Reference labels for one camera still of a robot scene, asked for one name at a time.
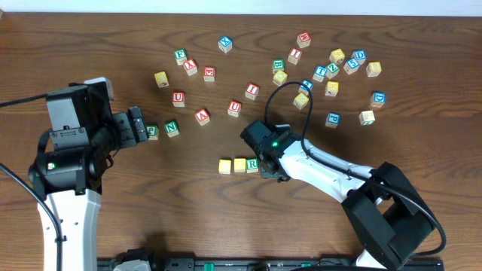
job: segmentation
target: white wall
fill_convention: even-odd
[[[0,0],[6,12],[482,16],[482,0]]]

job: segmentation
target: wood grain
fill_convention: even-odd
[[[319,257],[362,251],[339,203],[300,181],[277,184],[258,175],[219,175],[221,157],[252,157],[239,139],[261,119],[275,89],[271,61],[286,59],[296,34],[313,41],[297,65],[286,63],[289,81],[311,78],[329,53],[365,49],[383,72],[363,69],[335,78],[340,92],[313,89],[307,138],[354,163],[399,166],[437,215],[448,236],[441,253],[447,270],[482,268],[482,20],[437,17],[208,16],[168,14],[4,14],[0,22],[0,101],[106,76],[114,85],[114,112],[138,105],[149,123],[176,119],[180,135],[121,151],[104,175],[97,247],[113,257],[146,245],[161,256]],[[232,51],[217,40],[229,35]],[[188,77],[173,51],[185,48],[200,69],[215,66],[213,84]],[[158,89],[153,74],[166,71],[170,86]],[[244,98],[249,82],[261,87]],[[174,108],[173,90],[187,95]],[[359,125],[375,90],[387,93],[373,126]],[[307,110],[292,105],[287,88],[270,108],[277,123],[300,130]],[[243,103],[239,118],[227,115],[231,99]],[[200,126],[194,112],[207,108]],[[336,129],[326,114],[342,115]],[[38,137],[50,128],[44,101],[0,110],[2,162],[27,179]],[[39,270],[43,248],[35,202],[0,175],[0,269]],[[420,250],[439,243],[433,233]]]

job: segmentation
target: alphabet block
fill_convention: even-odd
[[[370,125],[375,121],[375,115],[372,110],[363,111],[358,117],[361,125]]]
[[[296,50],[294,48],[291,49],[291,52],[288,55],[288,61],[296,65],[298,64],[298,61],[300,60],[300,58],[301,58],[301,51]]]
[[[345,72],[349,75],[351,75],[353,72],[358,71],[358,68],[360,68],[360,63],[358,63],[358,61],[354,59],[346,61],[345,66],[343,67]]]
[[[250,98],[251,100],[255,100],[256,97],[258,97],[258,93],[259,93],[259,87],[256,86],[255,84],[249,83],[245,92],[246,97]]]
[[[304,94],[300,93],[296,98],[294,98],[293,105],[296,106],[298,109],[303,109],[305,106],[307,106],[308,101],[310,99],[306,97]]]
[[[381,108],[383,105],[385,105],[385,98],[385,93],[375,92],[371,96],[370,106]]]
[[[313,75],[313,80],[318,82],[323,82],[325,79],[327,69],[322,65],[316,66],[315,74]]]
[[[308,32],[301,33],[298,35],[298,38],[296,39],[296,43],[298,43],[298,46],[300,49],[308,47],[311,42],[311,37],[308,35]]]
[[[345,60],[345,54],[341,49],[336,49],[330,54],[330,61],[335,64],[341,64]]]
[[[277,71],[276,74],[273,76],[273,83],[277,86],[281,86],[286,82],[288,75],[284,71]]]
[[[361,65],[367,59],[367,55],[365,54],[364,50],[356,50],[355,52],[353,52],[352,58]]]
[[[205,82],[214,82],[215,76],[216,76],[215,67],[204,67],[204,81]]]
[[[326,83],[325,96],[336,96],[339,86],[338,82],[329,81]]]
[[[182,64],[184,66],[184,70],[188,73],[189,76],[197,73],[197,65],[194,60],[189,59],[188,61]]]
[[[382,66],[379,62],[370,62],[367,65],[367,75],[368,77],[378,76],[382,72]]]
[[[169,86],[166,72],[158,72],[154,75],[154,78],[156,79],[156,83],[159,88]]]
[[[228,36],[222,37],[218,42],[219,49],[221,49],[224,53],[229,52],[231,48],[233,48],[233,40],[231,40]]]
[[[201,109],[196,112],[196,120],[202,126],[210,121],[209,114],[206,109]]]
[[[259,171],[258,159],[247,159],[246,173],[253,173]]]
[[[328,113],[326,117],[325,126],[330,128],[336,128],[340,124],[341,116],[337,113]]]
[[[306,96],[310,96],[310,91],[313,88],[313,83],[311,83],[307,79],[304,79],[303,84],[305,84],[308,87],[308,90],[306,89],[306,87],[300,86],[300,88],[298,89],[298,92]]]
[[[231,101],[229,107],[227,108],[227,113],[234,117],[239,117],[241,112],[241,104],[239,102]]]
[[[173,137],[179,134],[179,129],[175,121],[168,122],[164,124],[164,129],[166,129],[166,133],[169,137]]]
[[[231,160],[219,160],[219,174],[231,174]]]
[[[174,105],[174,107],[185,107],[186,95],[184,93],[173,93],[172,104]]]
[[[188,60],[188,55],[186,54],[186,50],[184,49],[174,51],[174,56],[175,61],[178,63],[178,65],[182,65],[182,63]]]
[[[146,129],[148,130],[149,140],[158,140],[159,139],[159,129],[155,125],[147,125]]]
[[[277,71],[284,71],[285,70],[285,60],[283,59],[275,59],[273,60],[273,74]]]
[[[234,158],[234,173],[246,172],[246,159]]]

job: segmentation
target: yellow block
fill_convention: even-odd
[[[234,173],[246,172],[246,159],[235,158],[234,159]]]
[[[156,78],[156,83],[158,87],[167,87],[169,86],[169,82],[167,80],[166,72],[158,72],[154,75]]]
[[[219,174],[231,174],[231,160],[219,160]]]

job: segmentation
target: black cable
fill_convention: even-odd
[[[266,107],[264,109],[264,122],[266,123],[266,125],[268,124],[268,107],[270,106],[270,102],[271,102],[271,99],[273,99],[273,97],[278,93],[278,91],[280,91],[283,87],[286,87],[290,84],[298,84],[300,86],[304,86],[307,90],[309,89],[305,84],[302,84],[300,82],[288,82],[288,83],[284,83],[283,85],[279,86],[270,96],[270,98],[268,99],[267,103],[266,103]],[[406,194],[405,192],[402,192],[400,191],[399,189],[395,188],[395,187],[390,187],[388,185],[384,185],[384,184],[379,184],[369,178],[366,178],[364,176],[361,176],[361,175],[358,175],[354,172],[351,172],[351,170],[349,169],[341,169],[335,165],[332,165],[328,162],[325,162],[323,160],[320,160],[318,159],[318,157],[315,157],[311,154],[310,150],[307,149],[307,147],[305,146],[304,144],[304,138],[305,138],[305,135],[307,133],[307,129],[308,129],[308,124],[310,123],[310,116],[311,116],[311,111],[313,109],[313,95],[311,94],[311,91],[308,91],[309,95],[310,95],[310,108],[308,109],[308,115],[307,115],[307,120],[304,124],[304,127],[303,127],[303,132],[301,133],[301,148],[303,149],[303,151],[307,154],[307,156],[313,160],[315,160],[316,162],[318,163],[321,163],[323,166],[327,166],[328,168],[330,169],[334,169],[336,171],[339,171],[339,172],[342,172],[343,174],[346,174],[347,176],[349,177],[354,177],[354,178],[357,178],[357,179],[360,179],[362,181],[365,181],[367,183],[370,183],[380,189],[383,189],[389,193],[392,193],[396,196],[399,196],[405,200],[407,200],[408,202],[412,203],[417,209],[419,209],[426,217],[427,219],[430,220],[430,222],[432,222],[433,225],[435,225],[435,227],[437,228],[438,232],[440,233],[440,237],[441,237],[441,244],[438,246],[438,248],[436,249],[433,249],[431,251],[424,251],[424,252],[418,252],[418,253],[413,253],[411,255],[411,257],[421,257],[421,256],[429,256],[429,255],[433,255],[433,254],[437,254],[441,251],[444,250],[446,244],[447,244],[447,236],[445,235],[445,231],[444,231],[444,228],[442,227],[442,225],[437,221],[437,218],[435,218],[435,216],[428,210],[426,210],[425,208],[423,208],[419,203],[418,203],[418,200],[417,199],[414,199],[410,194]]]
[[[47,95],[48,94],[45,93],[45,94],[41,94],[41,95],[29,97],[29,98],[23,98],[23,99],[18,99],[18,100],[14,100],[14,101],[3,102],[3,103],[0,103],[0,108],[5,107],[5,106],[9,106],[9,105],[18,105],[18,104],[21,104],[21,103],[24,103],[24,102],[35,101],[36,99],[45,98],[45,97],[47,97]]]
[[[22,186],[27,192],[30,193],[34,197],[35,200],[37,200],[38,204],[45,210],[47,213],[48,217],[52,220],[53,228],[55,229],[56,233],[56,240],[55,242],[57,243],[57,271],[62,271],[62,243],[63,243],[63,237],[62,237],[62,227],[60,226],[59,221],[55,218],[55,215],[53,212],[48,208],[48,206],[45,204],[45,202],[41,199],[41,197],[28,185],[26,184],[19,176],[17,176],[15,173],[13,173],[11,170],[8,169],[4,164],[0,163],[0,169],[5,172],[6,175],[10,176],[12,179],[14,179],[20,186]]]

